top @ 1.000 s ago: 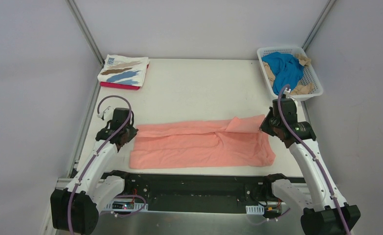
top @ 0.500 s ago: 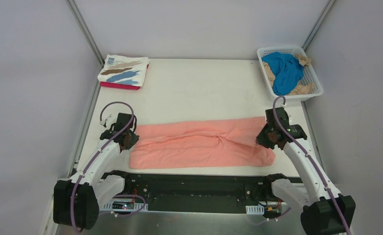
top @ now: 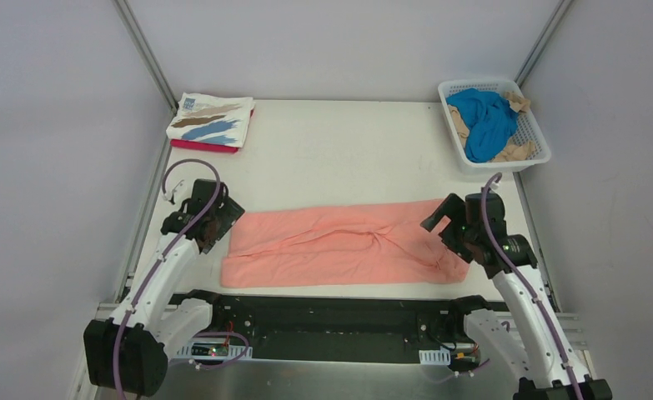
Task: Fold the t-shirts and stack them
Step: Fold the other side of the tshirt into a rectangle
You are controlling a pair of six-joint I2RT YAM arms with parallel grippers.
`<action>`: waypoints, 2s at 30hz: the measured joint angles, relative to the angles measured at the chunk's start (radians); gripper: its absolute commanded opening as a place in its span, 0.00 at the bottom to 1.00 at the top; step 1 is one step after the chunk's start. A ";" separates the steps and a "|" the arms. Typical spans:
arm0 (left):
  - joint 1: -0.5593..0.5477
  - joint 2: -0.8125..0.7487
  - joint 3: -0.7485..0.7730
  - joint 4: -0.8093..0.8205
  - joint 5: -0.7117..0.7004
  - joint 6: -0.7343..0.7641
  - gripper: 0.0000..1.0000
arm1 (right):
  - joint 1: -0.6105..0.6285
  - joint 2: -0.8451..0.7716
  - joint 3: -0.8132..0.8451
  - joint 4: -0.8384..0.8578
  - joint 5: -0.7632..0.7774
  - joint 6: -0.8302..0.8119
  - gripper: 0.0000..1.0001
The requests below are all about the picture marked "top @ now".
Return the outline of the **pink t shirt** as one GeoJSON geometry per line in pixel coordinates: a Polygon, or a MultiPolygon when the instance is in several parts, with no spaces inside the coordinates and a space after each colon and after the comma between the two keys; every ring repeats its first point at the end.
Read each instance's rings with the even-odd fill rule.
{"type": "Polygon", "coordinates": [[[233,226],[220,282],[227,288],[434,283],[470,265],[421,223],[440,200],[249,212],[233,226]]]}

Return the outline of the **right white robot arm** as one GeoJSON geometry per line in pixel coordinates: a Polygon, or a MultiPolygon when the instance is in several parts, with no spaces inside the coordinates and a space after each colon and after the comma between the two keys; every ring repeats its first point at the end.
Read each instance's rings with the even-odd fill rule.
{"type": "Polygon", "coordinates": [[[432,232],[444,218],[449,222],[439,234],[442,243],[461,260],[483,266],[520,337],[489,302],[470,295],[453,300],[428,327],[431,338],[443,348],[464,338],[480,345],[517,382],[515,399],[611,399],[609,383],[592,376],[565,335],[529,242],[507,233],[501,197],[489,190],[464,198],[451,193],[421,226],[432,232]]]}

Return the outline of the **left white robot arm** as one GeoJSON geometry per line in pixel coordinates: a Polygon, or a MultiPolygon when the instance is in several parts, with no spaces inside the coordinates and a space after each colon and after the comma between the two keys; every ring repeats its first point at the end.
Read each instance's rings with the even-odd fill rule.
{"type": "Polygon", "coordinates": [[[86,326],[83,344],[91,384],[113,388],[120,396],[151,397],[159,390],[170,361],[208,327],[213,312],[204,296],[184,299],[172,312],[165,309],[188,268],[243,214],[225,183],[194,182],[189,198],[163,220],[153,258],[127,296],[109,317],[86,326]]]}

